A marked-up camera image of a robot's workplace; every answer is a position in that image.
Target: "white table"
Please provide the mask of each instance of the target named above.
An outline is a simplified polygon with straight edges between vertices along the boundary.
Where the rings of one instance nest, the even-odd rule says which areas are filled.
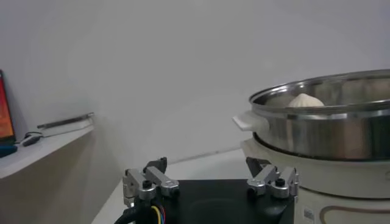
[[[250,172],[241,149],[171,164],[167,176],[176,180],[246,179]],[[122,181],[112,192],[92,224],[114,223],[123,213]]]

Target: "pot handle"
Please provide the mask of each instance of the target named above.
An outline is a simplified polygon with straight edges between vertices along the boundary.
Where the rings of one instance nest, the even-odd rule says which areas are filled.
[[[233,117],[233,122],[241,129],[241,131],[257,132],[260,130],[269,130],[267,119],[253,113],[245,111],[242,114]]]

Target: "black cable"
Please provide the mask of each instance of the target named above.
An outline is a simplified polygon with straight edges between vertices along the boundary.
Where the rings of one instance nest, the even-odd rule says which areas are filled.
[[[123,214],[114,224],[128,224],[134,222],[138,218],[139,209],[136,207],[128,208],[123,211]]]

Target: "white shelf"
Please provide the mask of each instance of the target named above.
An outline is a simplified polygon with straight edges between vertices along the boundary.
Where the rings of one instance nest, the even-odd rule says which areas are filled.
[[[19,145],[18,151],[0,158],[0,179],[26,168],[92,130],[93,126],[91,125],[81,130],[43,138],[36,144],[27,147]]]

